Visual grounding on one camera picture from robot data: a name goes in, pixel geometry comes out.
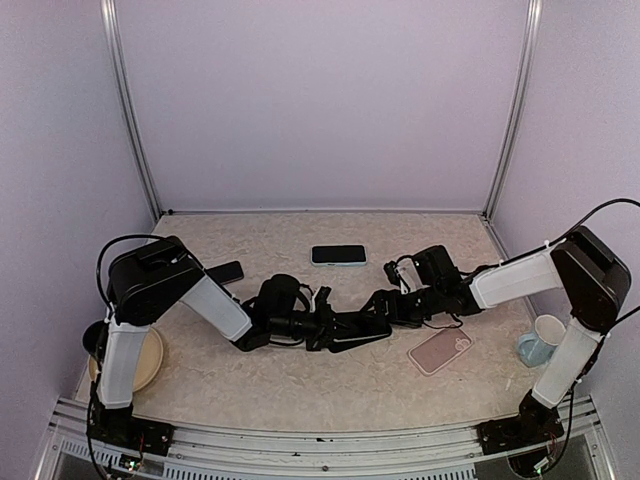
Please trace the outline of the pink phone case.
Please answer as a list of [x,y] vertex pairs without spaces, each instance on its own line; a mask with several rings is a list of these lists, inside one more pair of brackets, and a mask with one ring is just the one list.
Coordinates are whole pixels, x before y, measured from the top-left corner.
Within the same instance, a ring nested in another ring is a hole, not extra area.
[[468,351],[473,339],[461,328],[442,329],[408,351],[412,364],[425,376],[432,376]]

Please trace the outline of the black phone brown edge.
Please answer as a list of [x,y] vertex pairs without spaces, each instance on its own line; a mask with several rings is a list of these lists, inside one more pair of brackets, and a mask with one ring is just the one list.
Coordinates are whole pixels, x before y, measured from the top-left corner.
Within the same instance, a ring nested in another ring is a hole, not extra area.
[[227,285],[244,278],[243,268],[237,260],[208,268],[206,272],[220,285]]

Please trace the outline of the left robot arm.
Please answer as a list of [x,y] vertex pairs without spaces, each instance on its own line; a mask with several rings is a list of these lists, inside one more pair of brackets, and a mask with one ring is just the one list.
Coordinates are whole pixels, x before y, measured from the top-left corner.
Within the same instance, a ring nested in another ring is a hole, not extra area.
[[146,245],[96,270],[104,320],[89,326],[83,346],[99,371],[91,384],[87,435],[133,446],[168,442],[169,424],[133,415],[133,382],[152,324],[183,303],[243,352],[266,345],[304,343],[309,351],[340,353],[390,336],[383,303],[372,298],[360,311],[336,313],[328,287],[317,291],[288,274],[264,281],[257,296],[240,302],[176,236],[150,235]]

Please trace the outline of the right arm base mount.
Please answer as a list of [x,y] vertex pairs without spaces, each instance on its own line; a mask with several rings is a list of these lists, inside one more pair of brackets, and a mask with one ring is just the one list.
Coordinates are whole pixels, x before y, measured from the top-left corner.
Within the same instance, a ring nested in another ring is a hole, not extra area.
[[565,433],[559,419],[540,421],[522,415],[482,422],[476,426],[476,431],[484,455],[536,445]]

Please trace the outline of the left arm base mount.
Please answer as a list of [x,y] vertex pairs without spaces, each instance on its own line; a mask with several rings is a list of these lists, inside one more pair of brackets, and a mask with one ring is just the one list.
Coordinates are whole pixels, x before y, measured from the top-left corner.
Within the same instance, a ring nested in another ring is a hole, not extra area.
[[107,410],[89,420],[92,440],[128,450],[166,457],[175,427],[172,424],[143,419]]

